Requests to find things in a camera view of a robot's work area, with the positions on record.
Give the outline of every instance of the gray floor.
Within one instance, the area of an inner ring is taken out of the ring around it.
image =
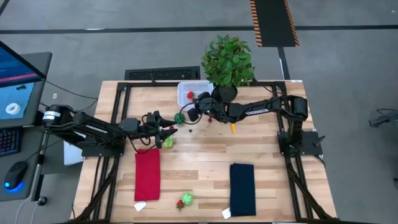
[[[394,0],[289,3],[297,26],[398,24]],[[0,29],[12,30],[251,24],[249,1],[242,0],[13,0],[0,17]],[[326,135],[322,145],[338,216],[396,223],[398,190],[392,178],[398,176],[397,129],[371,129],[368,119],[376,108],[398,108],[398,30],[297,33],[300,47],[285,49],[290,76],[304,81],[315,126]],[[199,65],[205,45],[217,34],[226,32],[18,34],[0,39],[20,54],[52,52],[49,80],[96,96],[103,80],[121,80],[125,69]],[[251,31],[230,34],[249,42],[258,79],[281,78],[275,48],[255,47]],[[58,93],[56,100],[53,93]],[[76,109],[90,104],[50,85],[42,101]],[[37,209],[34,223],[69,218],[79,173],[75,166],[45,179],[42,193],[50,202]],[[2,223],[14,223],[20,202],[0,203]],[[30,222],[33,207],[29,202],[22,208],[19,223]]]

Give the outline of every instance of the yellow object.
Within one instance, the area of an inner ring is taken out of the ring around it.
[[[235,124],[231,124],[232,133],[235,134]]]

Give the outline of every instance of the wooden tabletop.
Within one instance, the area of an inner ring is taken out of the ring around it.
[[[110,122],[118,81],[102,84],[95,117]],[[288,95],[305,96],[302,82],[286,81]],[[271,97],[263,87],[239,87],[234,102],[249,103]],[[120,122],[124,92],[119,105]],[[173,119],[180,110],[177,87],[133,87],[128,106],[128,118],[160,111],[165,119]],[[111,222],[271,222],[294,221],[294,211],[284,158],[279,153],[275,113],[250,116],[236,123],[236,134],[229,124],[212,122],[206,116],[196,125],[178,126],[173,148],[160,150],[161,188],[158,201],[147,202],[137,212],[134,208],[135,151],[126,142],[119,164]],[[313,129],[312,117],[303,129]],[[136,147],[147,148],[140,141]],[[302,156],[309,191],[331,216],[335,208],[323,164],[313,156]],[[253,217],[233,217],[225,220],[221,211],[229,207],[229,165],[254,164],[256,212]],[[93,188],[97,158],[86,159],[81,170],[74,209],[80,214],[88,205]],[[194,195],[193,204],[181,212],[175,208],[183,193]],[[302,194],[298,197],[305,216]],[[101,204],[104,216],[105,200]]]

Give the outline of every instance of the computer mouse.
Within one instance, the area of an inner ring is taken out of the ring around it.
[[[6,178],[4,178],[4,186],[6,189],[11,190],[19,185],[21,180],[24,178],[27,165],[28,163],[25,161],[19,161],[12,165],[6,174]]]

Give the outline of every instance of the keyboard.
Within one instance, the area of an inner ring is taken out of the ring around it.
[[[21,149],[22,128],[0,129],[0,156],[14,154]]]
[[[125,80],[199,80],[200,67],[151,68],[126,70]]]

